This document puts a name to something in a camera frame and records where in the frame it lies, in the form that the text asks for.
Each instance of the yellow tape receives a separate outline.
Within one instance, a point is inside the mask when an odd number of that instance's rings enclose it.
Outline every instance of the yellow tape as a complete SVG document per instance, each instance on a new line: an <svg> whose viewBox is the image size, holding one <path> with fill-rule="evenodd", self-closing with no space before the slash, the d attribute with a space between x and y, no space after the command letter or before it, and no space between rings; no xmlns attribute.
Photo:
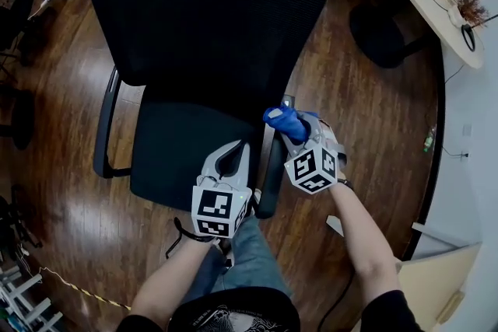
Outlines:
<svg viewBox="0 0 498 332"><path fill-rule="evenodd" d="M95 298L97 300L100 300L101 302L109 303L109 304L111 304L113 306L117 306L117 307L122 307L123 309L128 309L128 310L132 309L130 306L126 306L126 305L120 304L118 302L113 302L112 300L107 300L107 299L101 298L100 296L94 295L93 293L90 293L90 292L86 291L85 289L79 288L76 285L71 284L70 282L65 281L63 277L61 277L55 271L50 270L49 268L46 268L46 267L42 268L42 267L40 267L40 271L42 271L42 270L47 270L47 271L51 272L52 274L57 275L61 279L62 283L64 283L65 285L70 286L71 288L75 289L76 291L82 292L85 295L88 295L88 296L93 297L93 298Z"/></svg>

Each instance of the black shirt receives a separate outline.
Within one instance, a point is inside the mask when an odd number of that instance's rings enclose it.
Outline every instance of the black shirt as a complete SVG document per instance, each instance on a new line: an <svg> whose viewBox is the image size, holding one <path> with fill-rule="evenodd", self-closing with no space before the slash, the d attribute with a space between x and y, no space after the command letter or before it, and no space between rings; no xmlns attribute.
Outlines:
<svg viewBox="0 0 498 332"><path fill-rule="evenodd" d="M143 316L127 316L117 332L161 332ZM272 288L237 288L215 292L178 307L168 332L299 332L296 308ZM363 311L362 332L420 331L402 291L384 293Z"/></svg>

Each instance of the hardwood floor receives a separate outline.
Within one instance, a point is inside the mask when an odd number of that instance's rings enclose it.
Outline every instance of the hardwood floor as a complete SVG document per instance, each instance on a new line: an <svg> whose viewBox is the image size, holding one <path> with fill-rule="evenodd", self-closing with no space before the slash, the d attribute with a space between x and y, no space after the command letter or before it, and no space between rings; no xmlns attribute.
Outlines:
<svg viewBox="0 0 498 332"><path fill-rule="evenodd" d="M401 257L419 214L432 154L423 152L426 119L435 120L439 65L436 44L393 70L372 64L349 32L349 10L360 2L328 0L287 89L301 110L318 112L349 153L346 174ZM31 229L44 248L31 250L41 267L107 299L130 304L141 283L164 261L176 239L180 213L129 191L128 178L100 179L92 169L100 105L113 61L90 0L57 0L48 43L28 68L10 65L20 88L36 95L36 131L24 152L2 139L2 158L13 183L25 190L37 217ZM408 41L429 28L407 5L397 21ZM114 115L110 161L129 166L140 88L124 85ZM8 192L0 193L8 197ZM325 224L335 214L326 192L313 197L285 177L275 216L261 223L293 290L302 330L318 322L349 279L342 238ZM40 286L65 315L70 330L114 330L125 311L80 294L42 271ZM323 330L352 327L360 315L353 284Z"/></svg>

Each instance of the chair armrest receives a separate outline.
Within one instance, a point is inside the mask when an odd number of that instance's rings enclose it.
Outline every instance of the chair armrest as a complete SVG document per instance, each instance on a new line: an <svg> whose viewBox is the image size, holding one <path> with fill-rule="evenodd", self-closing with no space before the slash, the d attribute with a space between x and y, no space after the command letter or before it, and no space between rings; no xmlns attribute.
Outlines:
<svg viewBox="0 0 498 332"><path fill-rule="evenodd" d="M285 95L282 102L288 107L294 107L295 98ZM272 140L272 148L268 157L265 181L261 189L261 200L255 210L257 218L270 218L275 214L277 201L279 200L280 185L282 184L284 163L288 156L287 147L280 133L275 131Z"/></svg>
<svg viewBox="0 0 498 332"><path fill-rule="evenodd" d="M121 78L117 73L116 67L114 67L110 74L106 93L103 97L99 126L96 131L95 149L93 151L93 170L104 179L110 179L115 176L127 176L131 172L130 168L113 169L107 158L110 127L112 125L112 117L114 116L114 108L116 106L120 85Z"/></svg>

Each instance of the wall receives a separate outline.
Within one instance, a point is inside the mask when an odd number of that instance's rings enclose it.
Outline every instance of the wall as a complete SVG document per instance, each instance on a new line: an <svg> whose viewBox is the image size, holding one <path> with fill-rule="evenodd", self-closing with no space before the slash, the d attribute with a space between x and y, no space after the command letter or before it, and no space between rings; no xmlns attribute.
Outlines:
<svg viewBox="0 0 498 332"><path fill-rule="evenodd" d="M493 15L498 0L484 0ZM465 299L442 332L488 332L498 324L498 19L480 34L486 61L480 70L464 67L446 85L447 107L444 147L451 153L470 152L463 162L445 152L427 225L482 249L465 284ZM446 77L460 61L444 49ZM472 124L472 136L462 135ZM416 257L447 247L422 237Z"/></svg>

